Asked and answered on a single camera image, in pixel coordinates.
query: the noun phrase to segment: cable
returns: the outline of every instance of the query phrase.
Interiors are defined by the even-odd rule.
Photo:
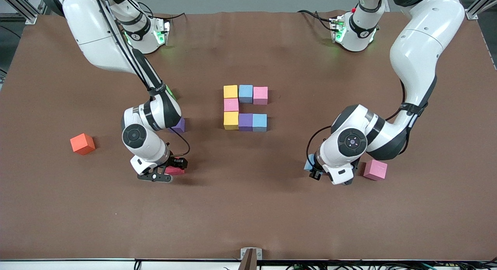
[[[314,15],[313,13],[309,12],[308,10],[300,10],[298,11],[297,13],[304,13],[304,14],[308,14],[308,15],[311,15],[312,17],[314,17],[315,19],[320,19],[322,21],[326,21],[326,22],[330,22],[330,20],[327,20],[327,19],[324,19],[322,17],[317,17],[316,15]]]
[[[320,17],[320,16],[319,16],[319,14],[318,14],[318,11],[316,11],[316,12],[314,12],[314,13],[311,13],[311,12],[309,12],[309,11],[307,11],[307,10],[300,10],[300,11],[298,11],[297,13],[306,13],[306,14],[310,14],[310,15],[311,15],[312,17],[314,17],[315,19],[318,19],[318,20],[319,20],[319,22],[321,22],[321,24],[322,24],[322,25],[323,25],[326,29],[328,29],[328,30],[330,30],[330,31],[333,31],[333,32],[338,32],[338,31],[339,31],[339,30],[337,30],[337,29],[332,29],[332,28],[330,28],[330,27],[326,26],[326,24],[325,24],[323,21],[330,22],[330,20],[327,20],[327,19],[324,19],[324,18]]]
[[[325,130],[325,129],[328,129],[328,128],[331,128],[332,126],[329,125],[329,126],[326,126],[326,127],[323,127],[321,129],[319,129],[317,132],[314,133],[314,135],[312,135],[311,139],[309,139],[309,142],[307,143],[307,148],[306,148],[306,158],[307,158],[307,161],[309,162],[309,164],[312,166],[312,168],[318,172],[321,172],[321,173],[325,173],[324,171],[320,170],[320,169],[317,169],[314,164],[311,162],[311,160],[309,159],[309,146],[311,146],[311,141],[312,139],[314,139],[314,137],[316,137],[316,135],[318,135],[319,132]]]
[[[147,84],[147,82],[145,81],[145,78],[144,78],[144,75],[142,74],[142,71],[138,68],[139,65],[138,63],[136,63],[136,59],[133,58],[133,62],[135,63],[136,66],[133,65],[133,62],[131,61],[131,59],[129,59],[129,56],[128,54],[126,54],[126,51],[124,50],[123,46],[121,45],[121,42],[119,42],[119,38],[117,38],[117,35],[116,33],[114,32],[114,29],[112,29],[112,26],[110,25],[110,21],[109,19],[107,18],[107,15],[105,15],[105,12],[103,10],[103,7],[102,7],[102,4],[101,4],[101,1],[100,0],[96,0],[97,1],[97,4],[102,12],[102,15],[105,19],[105,22],[107,23],[107,26],[109,27],[109,30],[110,32],[112,33],[112,35],[114,36],[114,39],[116,40],[117,42],[117,45],[119,46],[119,48],[121,49],[121,51],[123,52],[124,56],[126,57],[126,59],[128,60],[128,62],[130,63],[131,65],[131,68],[133,68],[133,71],[135,71],[135,74],[140,78],[140,80],[142,81],[142,83],[144,84],[144,86],[147,88],[147,90],[149,91],[149,86]],[[128,53],[130,55],[131,54],[131,51],[129,50],[129,47],[126,46],[127,50],[128,50]]]
[[[402,81],[401,81],[401,87],[402,87],[402,103],[404,103],[404,102],[405,102],[405,87],[404,87],[404,85],[403,85],[403,82],[402,82]],[[396,111],[393,115],[389,116],[389,117],[388,117],[387,119],[385,119],[385,120],[386,120],[386,121],[391,120],[392,118],[394,118],[394,116],[397,116],[397,114],[399,114],[399,112],[400,112],[400,109],[397,109],[397,111]]]
[[[149,12],[150,12],[150,16],[154,17],[154,12],[152,12],[152,10],[149,8],[149,6],[145,5],[142,2],[138,2],[138,5],[146,7],[149,10]]]
[[[319,16],[318,11],[316,11],[316,12],[314,12],[314,13],[315,13],[315,14],[316,14],[316,16],[318,17],[319,22],[321,22],[321,24],[322,24],[322,25],[323,25],[326,29],[328,29],[328,30],[330,30],[330,31],[333,31],[333,32],[338,32],[338,31],[339,31],[339,30],[337,30],[337,29],[332,29],[332,28],[330,28],[330,27],[326,26],[326,24],[325,24],[325,23],[321,20],[321,17]]]
[[[141,266],[142,266],[142,261],[141,260],[135,260],[135,267],[133,267],[133,270],[140,270]]]
[[[5,26],[3,26],[3,25],[0,25],[0,27],[2,27],[3,29],[5,29],[5,30],[7,30],[7,31],[10,31],[12,34],[14,34],[14,35],[18,36],[19,38],[21,38],[21,36],[19,36],[19,34],[18,34],[18,33],[16,33],[16,32],[14,32],[14,31],[10,30],[9,28],[7,28],[7,27],[5,27]]]
[[[181,16],[186,16],[186,14],[185,13],[181,13],[181,14],[179,14],[177,16],[174,16],[174,17],[167,17],[166,19],[167,20],[172,20],[172,19],[175,19],[176,17],[181,17]]]
[[[182,157],[184,155],[187,155],[190,152],[190,144],[188,143],[188,141],[186,141],[186,139],[184,139],[183,136],[181,136],[181,134],[176,132],[176,130],[174,130],[173,128],[169,128],[169,129],[172,130],[173,132],[175,132],[176,135],[178,135],[185,142],[185,144],[188,146],[188,150],[186,151],[186,153],[182,153],[181,155],[172,155],[172,157]]]

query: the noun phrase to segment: foam cube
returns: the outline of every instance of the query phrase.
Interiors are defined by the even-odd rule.
[[[225,112],[238,112],[238,98],[226,98],[224,99],[224,111]]]
[[[238,130],[238,112],[224,112],[224,129]]]
[[[268,87],[267,86],[254,86],[254,105],[267,105],[268,104]]]
[[[254,96],[254,86],[241,84],[238,89],[238,98],[240,103],[252,103],[252,97]]]
[[[93,138],[85,133],[71,138],[71,146],[73,147],[73,152],[79,153],[80,155],[86,155],[95,150]]]
[[[181,119],[179,119],[179,123],[176,124],[176,126],[173,126],[172,129],[176,130],[176,132],[178,132],[178,133],[184,133],[185,132],[185,119],[183,117],[181,117]]]
[[[238,86],[236,85],[225,85],[223,91],[224,98],[238,98]]]
[[[312,162],[312,165],[314,165],[314,153],[311,153],[309,155],[309,160]],[[310,172],[312,170],[312,165],[311,165],[311,163],[309,163],[308,160],[306,160],[306,164],[304,166],[304,170]]]
[[[364,176],[371,180],[383,180],[387,174],[387,164],[377,160],[366,162]]]
[[[178,176],[185,174],[185,170],[179,167],[168,166],[165,168],[165,173],[171,176]]]
[[[238,130],[252,131],[253,114],[239,114],[238,115]]]
[[[252,116],[252,131],[253,132],[266,132],[268,129],[268,115],[267,114],[254,114]]]

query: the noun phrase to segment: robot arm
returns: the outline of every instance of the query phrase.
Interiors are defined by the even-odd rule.
[[[155,131],[175,126],[181,110],[142,53],[153,52],[165,43],[164,22],[144,14],[133,0],[59,1],[78,46],[91,64],[135,74],[147,88],[150,100],[127,109],[121,120],[123,143],[135,155],[131,159],[135,171],[143,175],[170,157],[174,159]],[[124,40],[114,16],[138,49]]]
[[[316,151],[313,178],[327,173],[337,185],[351,180],[354,163],[368,152],[376,160],[396,157],[411,128],[428,104],[436,84],[435,67],[464,18],[458,0],[420,0],[403,9],[412,20],[390,50],[392,66],[405,87],[406,98],[394,123],[362,105],[344,109],[332,133]]]

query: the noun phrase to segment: blue cube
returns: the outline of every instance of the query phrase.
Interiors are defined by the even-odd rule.
[[[312,162],[312,165],[314,165],[314,153],[311,153],[309,155],[309,160]],[[308,160],[306,160],[306,165],[304,166],[304,170],[310,172],[312,170],[312,165],[309,163]]]
[[[241,84],[238,88],[238,100],[240,103],[252,103],[254,97],[254,86]]]
[[[266,132],[268,130],[268,115],[267,114],[254,114],[252,118],[252,131],[253,132]]]

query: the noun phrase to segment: metal bracket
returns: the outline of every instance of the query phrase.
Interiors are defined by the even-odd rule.
[[[467,9],[466,9],[466,10],[464,10],[464,11],[466,12],[466,18],[467,18],[468,20],[477,20],[477,19],[478,19],[478,15],[476,15],[476,14],[475,14],[475,15],[470,15],[470,14],[467,12]]]
[[[240,259],[243,259],[245,252],[249,249],[254,249],[257,260],[262,260],[262,249],[259,247],[244,247],[243,249],[240,249]]]
[[[38,20],[38,15],[34,15],[34,20],[26,20],[25,24],[26,25],[36,24],[36,20]]]

